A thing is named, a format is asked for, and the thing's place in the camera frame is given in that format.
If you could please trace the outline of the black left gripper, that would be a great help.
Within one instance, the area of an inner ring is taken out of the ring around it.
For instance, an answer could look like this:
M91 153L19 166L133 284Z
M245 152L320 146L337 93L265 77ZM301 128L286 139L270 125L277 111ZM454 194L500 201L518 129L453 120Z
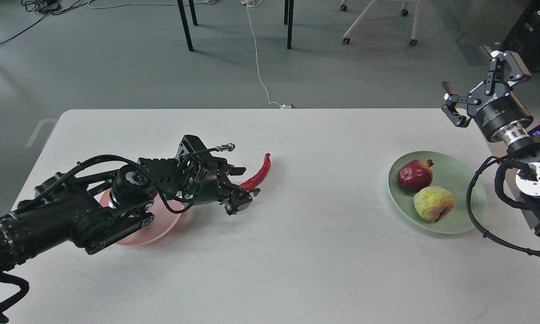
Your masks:
M246 168L229 165L212 152L233 150L232 143L208 149L198 136L184 135L174 158L139 158L138 162L167 200L177 198L186 206L219 202L227 215L235 215L247 209L261 189L232 189L228 176L243 175Z

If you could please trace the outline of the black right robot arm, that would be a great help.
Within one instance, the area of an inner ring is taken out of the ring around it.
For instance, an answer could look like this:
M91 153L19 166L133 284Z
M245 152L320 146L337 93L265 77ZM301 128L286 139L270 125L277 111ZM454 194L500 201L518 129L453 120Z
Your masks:
M502 142L506 146L506 155L487 158L475 172L466 193L466 209L484 238L540 257L539 250L522 248L492 234L479 223L470 205L479 176L497 165L496 196L512 208L531 211L538 220L534 232L540 238L540 125L527 129L533 123L533 116L513 90L518 83L529 80L531 72L513 51L493 50L486 45L482 50L488 58L488 71L469 94L460 95L449 82L442 83L445 101L441 110L455 127L468 127L474 122L488 142Z

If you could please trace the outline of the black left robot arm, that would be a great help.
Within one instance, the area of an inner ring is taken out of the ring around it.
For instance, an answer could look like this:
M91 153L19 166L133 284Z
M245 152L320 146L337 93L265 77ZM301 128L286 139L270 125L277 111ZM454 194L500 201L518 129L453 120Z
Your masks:
M9 274L17 265L66 241L95 254L145 228L157 199L180 215L195 205L220 203L229 215L245 210L260 192L261 173L236 185L236 167L212 152L233 151L231 143L208 149L185 135L174 158L136 162L105 154L77 162L35 188L36 196L0 217L0 323L4 312L24 298L29 283Z

